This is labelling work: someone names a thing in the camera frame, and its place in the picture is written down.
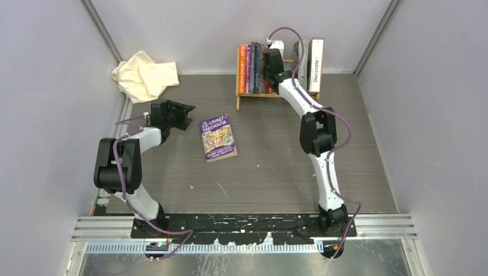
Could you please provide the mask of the floral white book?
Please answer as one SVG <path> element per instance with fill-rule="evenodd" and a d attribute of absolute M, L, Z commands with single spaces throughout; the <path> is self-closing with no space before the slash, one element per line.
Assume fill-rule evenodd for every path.
<path fill-rule="evenodd" d="M 262 94 L 264 91 L 263 84 L 263 49 L 260 43 L 254 45 L 254 94 Z"/>

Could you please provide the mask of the grey ianra book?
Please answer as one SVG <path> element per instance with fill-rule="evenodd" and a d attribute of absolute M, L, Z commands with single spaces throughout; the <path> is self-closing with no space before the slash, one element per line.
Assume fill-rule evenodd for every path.
<path fill-rule="evenodd" d="M 298 70 L 296 72 L 296 78 L 299 81 L 301 87 L 308 91 L 308 68 L 307 68 L 307 55 L 308 55 L 308 43 L 307 39 L 302 40 L 303 47 L 301 47 L 301 43 L 299 41 L 295 42 L 293 45 L 293 54 L 292 54 L 292 64 L 293 68 L 298 65 L 300 58 L 303 56 L 302 61 L 299 64 Z"/>

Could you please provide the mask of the purple cartoon book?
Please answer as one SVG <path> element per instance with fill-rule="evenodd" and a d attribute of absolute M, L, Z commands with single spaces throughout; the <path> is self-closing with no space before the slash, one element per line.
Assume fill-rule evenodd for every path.
<path fill-rule="evenodd" d="M 246 45 L 245 57 L 245 93 L 250 93 L 251 45 Z"/>

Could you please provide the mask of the orange treehouse book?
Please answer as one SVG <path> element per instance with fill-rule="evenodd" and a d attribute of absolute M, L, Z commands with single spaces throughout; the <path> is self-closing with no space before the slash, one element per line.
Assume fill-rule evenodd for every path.
<path fill-rule="evenodd" d="M 245 67 L 246 67 L 246 45 L 239 47 L 239 80 L 238 80 L 238 93 L 245 93 Z"/>

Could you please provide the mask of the white Decorate book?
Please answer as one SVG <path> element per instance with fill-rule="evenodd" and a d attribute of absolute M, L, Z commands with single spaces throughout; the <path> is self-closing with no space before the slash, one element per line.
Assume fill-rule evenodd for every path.
<path fill-rule="evenodd" d="M 307 90 L 310 94 L 318 94 L 321 89 L 323 65 L 323 37 L 313 37 L 308 44 L 307 54 Z"/>

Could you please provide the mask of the purple yellow treehouse book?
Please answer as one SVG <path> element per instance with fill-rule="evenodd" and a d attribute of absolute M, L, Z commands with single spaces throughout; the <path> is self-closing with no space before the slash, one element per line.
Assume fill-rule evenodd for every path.
<path fill-rule="evenodd" d="M 237 155 L 234 135 L 227 114 L 200 121 L 199 130 L 206 162 Z"/>

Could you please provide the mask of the wooden book rack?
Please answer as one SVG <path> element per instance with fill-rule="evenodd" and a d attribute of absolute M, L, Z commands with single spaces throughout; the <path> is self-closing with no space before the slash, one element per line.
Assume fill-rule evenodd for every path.
<path fill-rule="evenodd" d="M 299 64 L 302 61 L 302 58 L 303 58 L 303 56 L 300 58 L 300 61 L 298 62 L 298 65 L 296 67 L 299 67 Z M 292 62 L 293 62 L 292 59 L 291 60 L 287 60 L 287 59 L 284 59 L 283 60 L 283 63 L 284 64 L 290 64 L 292 66 L 291 69 L 293 70 L 294 68 L 293 68 Z M 246 94 L 246 93 L 239 94 L 238 93 L 238 80 L 239 80 L 239 75 L 238 75 L 238 70 L 239 70 L 239 47 L 238 47 L 238 49 L 237 49 L 237 76 L 236 76 L 236 97 L 237 97 L 236 110 L 239 110 L 239 108 L 240 108 L 240 99 L 242 97 L 265 97 L 265 98 L 278 98 L 279 97 L 278 93 L 275 92 L 275 91 L 273 91 L 272 94 L 267 94 L 265 92 L 265 84 L 268 84 L 268 83 L 266 83 L 265 80 L 264 80 L 264 57 L 263 57 L 263 68 L 262 69 L 263 69 L 262 75 L 263 75 L 263 84 L 264 84 L 264 91 L 263 91 L 263 93 L 262 94 L 250 94 L 250 93 L 249 94 Z M 312 99 L 317 100 L 317 99 L 319 99 L 320 93 L 318 93 L 318 94 L 310 94 L 309 93 L 309 95 L 312 97 Z"/>

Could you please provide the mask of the dark blue book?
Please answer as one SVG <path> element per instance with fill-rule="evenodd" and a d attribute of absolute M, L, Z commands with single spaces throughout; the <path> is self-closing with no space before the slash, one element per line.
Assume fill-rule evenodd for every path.
<path fill-rule="evenodd" d="M 250 94 L 254 94 L 255 88 L 255 59 L 256 59 L 256 42 L 251 42 L 250 57 Z"/>

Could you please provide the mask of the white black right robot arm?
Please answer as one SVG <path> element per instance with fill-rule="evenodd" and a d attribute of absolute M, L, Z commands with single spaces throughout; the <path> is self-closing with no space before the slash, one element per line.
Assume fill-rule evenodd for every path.
<path fill-rule="evenodd" d="M 337 142 L 336 118 L 332 108 L 317 103 L 298 83 L 291 71 L 284 69 L 278 49 L 265 49 L 264 79 L 284 98 L 300 117 L 299 142 L 312 162 L 319 191 L 318 228 L 334 236 L 348 222 L 348 211 L 338 193 L 333 149 Z"/>

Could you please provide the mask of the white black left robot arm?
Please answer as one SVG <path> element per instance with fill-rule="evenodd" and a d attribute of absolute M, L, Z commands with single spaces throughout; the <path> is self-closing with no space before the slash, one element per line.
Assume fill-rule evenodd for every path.
<path fill-rule="evenodd" d="M 135 132 L 118 138 L 103 138 L 98 145 L 94 169 L 94 185 L 119 198 L 134 214 L 135 226 L 153 237 L 169 235 L 169 222 L 162 205 L 154 200 L 142 184 L 142 153 L 162 145 L 172 128 L 185 131 L 192 119 L 188 114 L 195 109 L 176 101 L 163 99 L 150 104 L 149 112 L 140 118 L 119 121 L 132 125 Z"/>

